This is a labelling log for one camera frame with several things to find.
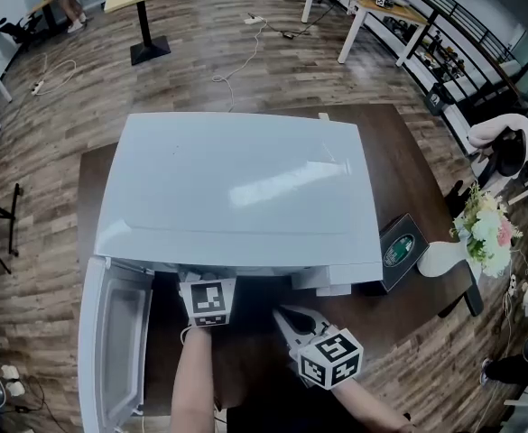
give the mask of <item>white flower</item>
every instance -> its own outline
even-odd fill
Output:
[[[472,226],[472,235],[478,241],[486,241],[498,237],[501,220],[498,212],[489,209],[479,210],[477,222]]]
[[[498,200],[491,194],[485,192],[480,199],[480,210],[496,212],[498,210]]]
[[[488,276],[497,278],[510,263],[510,249],[495,242],[486,243],[483,250],[486,252],[483,271]]]

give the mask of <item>wooden floor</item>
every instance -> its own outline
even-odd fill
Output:
[[[77,332],[83,278],[79,274],[77,196],[80,155],[118,140],[134,112],[221,111],[229,109],[225,84],[215,74],[240,67],[253,52],[257,26],[242,19],[261,15],[276,28],[300,29],[304,0],[157,0],[148,5],[152,35],[166,34],[171,54],[132,67],[129,46],[140,41],[134,8],[104,15],[95,11],[83,32],[60,37],[20,56],[5,75],[14,97],[0,98],[0,204],[8,206],[15,182],[25,190],[17,216],[20,256],[0,270],[0,366],[16,365],[36,376],[57,420],[69,433],[82,431],[77,386]],[[311,20],[328,4],[314,5]],[[412,78],[363,29],[347,60],[337,57],[351,18],[334,10],[309,35],[290,41],[265,30],[258,54],[231,79],[236,112],[291,106],[392,103],[417,139],[440,188],[447,192],[471,180],[466,159],[446,125],[430,116]],[[44,54],[54,67],[75,60],[78,70],[48,96],[32,97],[30,85],[42,72]],[[69,64],[43,87],[57,86]],[[528,203],[514,207],[513,221],[528,231]],[[0,225],[5,251],[6,226]],[[528,233],[519,246],[528,252]],[[522,270],[517,263],[517,271]],[[486,309],[471,318],[464,304],[447,319],[433,319],[370,364],[364,383],[395,408],[412,414],[424,430],[474,430],[492,389],[477,383],[485,355],[504,352],[507,324],[501,299],[505,281],[483,280]],[[528,321],[513,324],[513,347],[528,334]],[[501,388],[485,420],[503,412]],[[31,396],[23,401],[38,405]],[[8,431],[24,426],[37,433],[57,431],[46,410],[3,416]],[[159,419],[150,419],[151,426]],[[130,431],[139,431],[135,422]]]

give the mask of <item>white vase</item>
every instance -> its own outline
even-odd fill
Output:
[[[422,276],[435,278],[450,271],[458,262],[468,259],[468,239],[460,242],[432,242],[418,260],[418,271]]]

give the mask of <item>flower bouquet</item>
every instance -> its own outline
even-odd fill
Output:
[[[495,278],[510,263],[512,239],[523,235],[508,221],[505,213],[501,198],[481,193],[480,187],[474,183],[464,211],[454,220],[455,228],[450,230],[452,235],[468,237],[470,258],[482,266],[485,274]]]

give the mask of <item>black table leg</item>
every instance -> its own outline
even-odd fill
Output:
[[[152,39],[152,36],[149,33],[145,2],[139,2],[137,4],[137,13],[139,13],[139,24],[141,25],[141,34],[144,41],[143,43],[137,43],[131,47],[132,66],[171,53],[170,46],[167,43],[167,37],[162,35],[161,37]]]
[[[49,27],[49,30],[53,33],[57,33],[59,30],[59,26],[55,22],[55,18],[53,17],[53,11],[51,10],[50,5],[46,5],[43,7],[43,16],[45,16],[45,22],[47,23],[47,27]]]

